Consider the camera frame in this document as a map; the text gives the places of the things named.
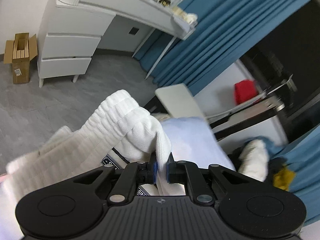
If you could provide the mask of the red cloth on rack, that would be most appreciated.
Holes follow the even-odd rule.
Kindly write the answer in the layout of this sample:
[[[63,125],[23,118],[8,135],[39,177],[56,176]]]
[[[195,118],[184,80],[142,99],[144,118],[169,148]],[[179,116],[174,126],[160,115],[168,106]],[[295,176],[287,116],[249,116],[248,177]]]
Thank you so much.
[[[254,98],[258,94],[252,80],[242,80],[234,85],[234,100],[237,105]]]

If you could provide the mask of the white knit garment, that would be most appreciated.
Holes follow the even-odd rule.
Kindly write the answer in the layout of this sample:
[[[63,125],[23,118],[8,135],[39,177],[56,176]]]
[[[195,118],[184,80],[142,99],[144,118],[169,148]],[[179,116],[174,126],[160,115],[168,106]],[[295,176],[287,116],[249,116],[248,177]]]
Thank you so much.
[[[160,122],[125,90],[108,96],[77,131],[61,127],[44,145],[8,163],[2,187],[18,202],[25,195],[99,167],[117,150],[128,162],[156,154],[159,194],[184,195],[181,184],[167,182],[171,142]]]

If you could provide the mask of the pastel rainbow bed duvet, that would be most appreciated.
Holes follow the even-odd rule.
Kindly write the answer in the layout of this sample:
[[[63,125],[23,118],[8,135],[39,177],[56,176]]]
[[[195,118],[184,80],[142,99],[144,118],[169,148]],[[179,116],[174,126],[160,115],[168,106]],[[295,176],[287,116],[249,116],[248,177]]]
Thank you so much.
[[[234,165],[223,152],[208,124],[201,118],[169,118],[160,121],[163,132],[167,135],[171,152],[176,160],[196,163],[200,168],[210,164],[219,164],[234,169]],[[155,148],[153,128],[141,122],[118,144],[107,152],[105,147],[96,148],[94,156],[98,158],[94,167],[99,167],[105,156],[116,160],[117,150],[129,162],[148,159],[150,149]],[[66,143],[74,133],[64,126],[60,128],[41,148],[27,153],[7,165],[7,178],[1,185],[1,239],[20,239],[21,230],[15,218],[15,206],[26,194],[64,179],[63,171],[75,171],[78,167],[76,157],[64,158],[61,154],[53,161],[47,155],[56,154],[57,148]]]

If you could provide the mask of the blue curtain left panel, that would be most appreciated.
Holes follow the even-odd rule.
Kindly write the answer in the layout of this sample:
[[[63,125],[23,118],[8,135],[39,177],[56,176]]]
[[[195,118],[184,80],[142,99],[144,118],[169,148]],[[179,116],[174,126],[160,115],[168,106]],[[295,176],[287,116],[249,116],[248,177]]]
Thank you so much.
[[[186,40],[154,31],[135,55],[159,87],[185,84],[197,94],[310,0],[183,0],[198,16]]]

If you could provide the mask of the blue curtain right panel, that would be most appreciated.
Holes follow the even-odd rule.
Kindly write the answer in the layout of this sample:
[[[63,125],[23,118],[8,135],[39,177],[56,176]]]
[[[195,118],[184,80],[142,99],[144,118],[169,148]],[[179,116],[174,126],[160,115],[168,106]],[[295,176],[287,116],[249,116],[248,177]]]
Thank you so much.
[[[271,159],[285,158],[289,170],[296,173],[289,191],[306,206],[305,225],[319,220],[320,188],[320,133],[319,126],[286,146],[277,146],[265,140]]]

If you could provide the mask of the dark window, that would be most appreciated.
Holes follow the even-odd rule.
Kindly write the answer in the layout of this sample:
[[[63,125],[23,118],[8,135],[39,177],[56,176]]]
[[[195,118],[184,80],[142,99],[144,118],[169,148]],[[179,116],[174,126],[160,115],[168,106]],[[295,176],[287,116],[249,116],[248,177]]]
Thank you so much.
[[[248,50],[240,61],[261,89],[283,87],[278,118],[292,142],[319,125],[319,0],[311,0]]]

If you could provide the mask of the cardboard box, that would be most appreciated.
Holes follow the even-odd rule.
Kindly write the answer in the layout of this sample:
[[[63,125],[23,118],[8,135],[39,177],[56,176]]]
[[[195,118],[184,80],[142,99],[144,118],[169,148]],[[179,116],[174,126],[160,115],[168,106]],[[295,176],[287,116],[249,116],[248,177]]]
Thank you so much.
[[[14,40],[7,40],[4,53],[4,64],[11,64],[13,84],[28,83],[30,80],[30,62],[37,57],[36,34],[17,33]]]

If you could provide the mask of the mustard yellow garment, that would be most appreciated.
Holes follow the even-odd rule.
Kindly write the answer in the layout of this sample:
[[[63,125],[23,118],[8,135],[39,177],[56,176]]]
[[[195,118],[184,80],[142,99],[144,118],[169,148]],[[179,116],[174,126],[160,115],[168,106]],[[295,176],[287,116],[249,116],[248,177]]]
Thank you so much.
[[[289,187],[293,182],[296,173],[283,166],[274,176],[273,176],[273,186],[284,191],[289,191]]]

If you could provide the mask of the white drawer desk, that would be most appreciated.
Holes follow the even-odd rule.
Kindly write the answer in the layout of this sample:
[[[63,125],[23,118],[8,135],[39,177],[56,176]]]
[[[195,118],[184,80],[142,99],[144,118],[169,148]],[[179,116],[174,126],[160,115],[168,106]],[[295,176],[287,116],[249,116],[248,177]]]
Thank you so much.
[[[185,40],[197,16],[170,0],[48,0],[38,34],[39,82],[85,74],[97,49],[135,55],[155,30]]]

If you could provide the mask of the white bed footboard panel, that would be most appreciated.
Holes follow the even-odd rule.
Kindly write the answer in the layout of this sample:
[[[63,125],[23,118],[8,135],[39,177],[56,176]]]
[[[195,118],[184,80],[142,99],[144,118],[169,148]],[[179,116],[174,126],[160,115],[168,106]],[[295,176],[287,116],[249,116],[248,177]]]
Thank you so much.
[[[173,118],[206,118],[193,95],[183,83],[158,88],[155,90],[155,95]]]

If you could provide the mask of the white puffy jacket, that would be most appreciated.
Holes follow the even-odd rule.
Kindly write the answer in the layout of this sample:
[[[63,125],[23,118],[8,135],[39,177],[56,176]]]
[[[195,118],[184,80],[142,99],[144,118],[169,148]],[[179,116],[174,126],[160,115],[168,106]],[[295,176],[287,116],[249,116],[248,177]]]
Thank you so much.
[[[241,161],[238,172],[263,182],[268,175],[269,155],[265,143],[255,139],[250,141],[239,156]]]

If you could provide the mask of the black white clothes rack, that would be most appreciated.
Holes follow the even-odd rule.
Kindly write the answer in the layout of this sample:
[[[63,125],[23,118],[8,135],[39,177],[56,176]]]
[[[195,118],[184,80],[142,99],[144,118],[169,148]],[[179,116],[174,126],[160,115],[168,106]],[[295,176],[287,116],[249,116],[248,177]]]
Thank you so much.
[[[286,87],[292,94],[297,87],[289,75],[276,86],[269,87],[252,99],[237,105],[236,107],[207,116],[206,120],[218,141],[226,137],[257,125],[277,115],[285,108],[276,91]]]

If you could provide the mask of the blue curtain panel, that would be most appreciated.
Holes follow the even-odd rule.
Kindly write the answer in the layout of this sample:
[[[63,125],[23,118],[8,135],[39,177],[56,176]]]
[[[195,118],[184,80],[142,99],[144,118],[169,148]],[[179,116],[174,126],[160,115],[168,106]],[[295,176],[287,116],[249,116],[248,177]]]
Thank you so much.
[[[198,16],[186,40],[154,31],[135,55],[159,87],[185,84],[197,94],[310,0],[183,0]]]
[[[285,158],[289,170],[296,173],[289,191],[306,206],[305,225],[319,220],[320,188],[320,133],[319,126],[286,146],[277,146],[265,140],[271,159]]]

